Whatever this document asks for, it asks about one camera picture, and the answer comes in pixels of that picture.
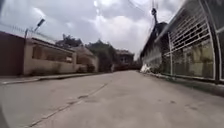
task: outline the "street lamp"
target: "street lamp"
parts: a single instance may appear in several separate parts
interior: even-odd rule
[[[37,24],[37,27],[34,29],[34,32],[36,32],[37,29],[38,29],[44,22],[45,22],[45,19],[41,19],[40,22]],[[28,28],[27,28],[26,31],[25,31],[25,36],[24,36],[25,39],[26,39],[26,37],[27,37],[28,31],[29,31],[29,30],[28,30]]]
[[[45,19],[41,19],[40,22],[37,24],[37,27],[35,28],[34,32],[37,31],[37,29],[45,22]]]

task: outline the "building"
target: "building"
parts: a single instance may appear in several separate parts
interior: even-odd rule
[[[116,53],[121,64],[132,64],[134,62],[134,54],[128,50],[116,50]]]
[[[0,32],[0,76],[98,72],[98,58],[87,48],[65,49],[33,36]]]
[[[35,38],[26,39],[23,75],[75,73],[76,58],[72,50]]]
[[[77,53],[77,67],[86,68],[88,69],[88,66],[93,66],[93,71],[89,72],[98,72],[99,70],[99,59],[97,56],[95,56],[89,49],[87,49],[84,46],[79,47],[73,47],[71,48],[72,51],[75,51]]]
[[[207,82],[224,81],[224,1],[186,0],[141,53],[154,73]]]

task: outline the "sky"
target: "sky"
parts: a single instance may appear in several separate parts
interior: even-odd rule
[[[83,43],[98,39],[117,49],[139,54],[154,25],[150,10],[158,10],[159,22],[169,22],[184,0],[6,0],[0,23],[22,29],[35,28],[55,40],[62,34]]]

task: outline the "asphalt road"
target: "asphalt road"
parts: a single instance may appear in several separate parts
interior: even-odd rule
[[[1,87],[10,128],[223,128],[224,99],[134,71]]]

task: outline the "curb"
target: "curb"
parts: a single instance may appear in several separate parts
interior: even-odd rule
[[[12,85],[12,84],[21,84],[21,83],[31,83],[31,82],[47,81],[47,80],[63,80],[63,79],[68,79],[68,78],[85,77],[85,76],[93,76],[93,75],[101,75],[101,74],[103,74],[103,73],[68,75],[68,76],[40,77],[40,78],[33,78],[33,79],[27,79],[27,80],[6,81],[6,82],[1,82],[0,85]]]

